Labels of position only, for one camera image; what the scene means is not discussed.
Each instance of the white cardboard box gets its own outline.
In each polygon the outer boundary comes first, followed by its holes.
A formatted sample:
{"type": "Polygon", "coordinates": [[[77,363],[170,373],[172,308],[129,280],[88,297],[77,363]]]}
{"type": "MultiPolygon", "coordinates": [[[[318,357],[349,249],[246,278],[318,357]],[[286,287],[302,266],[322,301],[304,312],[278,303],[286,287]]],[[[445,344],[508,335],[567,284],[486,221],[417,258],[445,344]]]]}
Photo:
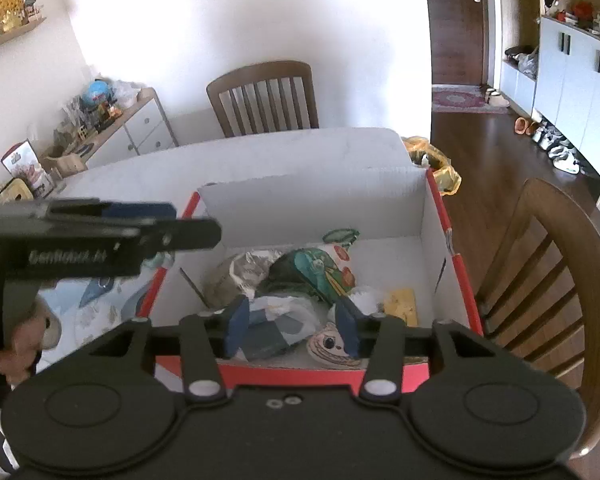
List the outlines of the white cardboard box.
{"type": "MultiPolygon", "coordinates": [[[[202,290],[209,270],[232,254],[319,244],[331,230],[355,228],[360,238],[349,253],[357,284],[385,292],[411,287],[421,326],[431,326],[434,319],[454,319],[480,332],[464,265],[452,253],[442,199],[426,170],[325,170],[211,184],[194,194],[189,212],[217,219],[222,241],[211,251],[179,254],[174,266],[157,276],[154,289],[158,293],[149,294],[144,306],[155,326],[177,324],[204,308],[180,268],[202,290]]],[[[174,359],[158,362],[177,373],[174,359]]],[[[426,379],[422,366],[407,367],[407,383],[426,379]]],[[[321,368],[302,344],[264,367],[221,365],[221,369],[229,387],[315,381],[355,386],[362,379],[362,372],[321,368]]]]}

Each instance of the yellow decoration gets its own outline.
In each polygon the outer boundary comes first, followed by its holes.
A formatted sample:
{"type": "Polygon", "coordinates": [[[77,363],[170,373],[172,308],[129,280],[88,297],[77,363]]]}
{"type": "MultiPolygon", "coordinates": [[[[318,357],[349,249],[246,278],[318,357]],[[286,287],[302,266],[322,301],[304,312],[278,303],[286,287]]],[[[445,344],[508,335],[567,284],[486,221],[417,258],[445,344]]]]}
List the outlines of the yellow decoration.
{"type": "Polygon", "coordinates": [[[412,288],[392,290],[384,299],[384,313],[399,317],[407,326],[418,326],[416,296],[412,288]]]}
{"type": "Polygon", "coordinates": [[[24,0],[0,0],[0,28],[7,32],[22,24],[24,0]]]}

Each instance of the cartoon face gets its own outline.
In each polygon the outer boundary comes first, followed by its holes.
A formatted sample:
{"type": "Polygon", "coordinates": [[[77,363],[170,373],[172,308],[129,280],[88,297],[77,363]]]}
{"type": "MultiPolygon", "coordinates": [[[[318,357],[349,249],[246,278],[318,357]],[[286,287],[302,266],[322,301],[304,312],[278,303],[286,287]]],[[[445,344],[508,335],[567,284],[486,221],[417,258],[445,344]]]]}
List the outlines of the cartoon face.
{"type": "Polygon", "coordinates": [[[333,368],[356,368],[360,360],[350,357],[344,351],[344,341],[333,323],[315,333],[307,342],[307,350],[311,357],[333,368]]]}

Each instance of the wooden shelf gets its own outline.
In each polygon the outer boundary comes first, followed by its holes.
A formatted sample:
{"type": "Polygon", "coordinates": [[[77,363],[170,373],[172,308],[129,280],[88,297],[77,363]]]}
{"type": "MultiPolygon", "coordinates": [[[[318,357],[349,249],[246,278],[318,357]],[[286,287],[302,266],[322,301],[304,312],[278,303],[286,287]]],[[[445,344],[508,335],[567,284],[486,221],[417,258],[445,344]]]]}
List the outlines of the wooden shelf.
{"type": "Polygon", "coordinates": [[[31,32],[34,28],[41,25],[46,18],[40,18],[38,20],[32,20],[27,23],[27,25],[23,25],[21,27],[10,30],[6,34],[0,34],[0,46],[8,41],[14,40],[15,38],[26,34],[27,32],[31,32]]]}

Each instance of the box flap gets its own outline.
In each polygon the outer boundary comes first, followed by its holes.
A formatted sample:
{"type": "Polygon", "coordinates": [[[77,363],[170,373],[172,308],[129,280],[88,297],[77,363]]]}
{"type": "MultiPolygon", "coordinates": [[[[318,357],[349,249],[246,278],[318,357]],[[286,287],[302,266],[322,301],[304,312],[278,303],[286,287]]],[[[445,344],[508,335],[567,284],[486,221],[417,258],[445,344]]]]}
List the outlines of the box flap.
{"type": "Polygon", "coordinates": [[[361,238],[420,235],[426,179],[421,168],[313,171],[200,189],[227,247],[320,242],[355,228],[361,238]]]}

